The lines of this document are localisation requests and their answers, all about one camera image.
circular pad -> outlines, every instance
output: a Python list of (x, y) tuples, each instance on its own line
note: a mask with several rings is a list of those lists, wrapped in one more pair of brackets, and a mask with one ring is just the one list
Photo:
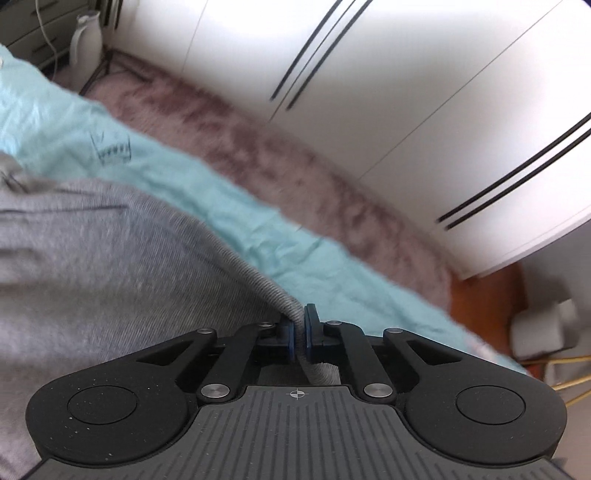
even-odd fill
[(129, 417), (137, 405), (138, 398), (126, 388), (100, 385), (74, 395), (68, 410), (84, 423), (106, 425)]
[(465, 417), (485, 425), (509, 423), (525, 410), (525, 403), (518, 394), (492, 385), (465, 389), (457, 396), (456, 405)]

wardrobe door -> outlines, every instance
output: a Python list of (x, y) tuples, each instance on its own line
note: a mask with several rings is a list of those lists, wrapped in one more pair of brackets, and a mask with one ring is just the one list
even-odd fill
[(358, 179), (557, 0), (358, 0), (273, 123)]
[(206, 0), (126, 0), (117, 48), (181, 75)]
[(464, 275), (588, 217), (590, 25), (591, 8), (563, 0), (361, 179)]
[(353, 0), (209, 0), (183, 77), (264, 120)]

crosshair marking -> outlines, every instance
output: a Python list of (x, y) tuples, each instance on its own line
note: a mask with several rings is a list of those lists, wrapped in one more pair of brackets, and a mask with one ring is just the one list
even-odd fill
[(299, 398), (303, 397), (304, 395), (309, 395), (309, 394), (302, 392), (302, 390), (294, 390), (293, 392), (286, 393), (286, 395), (289, 395), (290, 397), (293, 397), (295, 399), (299, 399)]

white thermos jug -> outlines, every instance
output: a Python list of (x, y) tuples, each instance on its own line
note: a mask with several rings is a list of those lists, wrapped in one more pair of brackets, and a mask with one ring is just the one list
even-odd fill
[(88, 10), (76, 17), (77, 27), (70, 43), (70, 87), (79, 92), (100, 65), (103, 35), (100, 31), (100, 12)]

pink fluffy rug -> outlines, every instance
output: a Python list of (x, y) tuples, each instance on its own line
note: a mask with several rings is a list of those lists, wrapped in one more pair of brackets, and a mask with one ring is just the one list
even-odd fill
[[(139, 60), (119, 59), (153, 81), (116, 72), (95, 83), (88, 98), (130, 127), (204, 160), (291, 220), (337, 240), (391, 281), (449, 308), (450, 271), (442, 258), (314, 153), (209, 92)], [(65, 68), (56, 82), (67, 86), (68, 78)]]

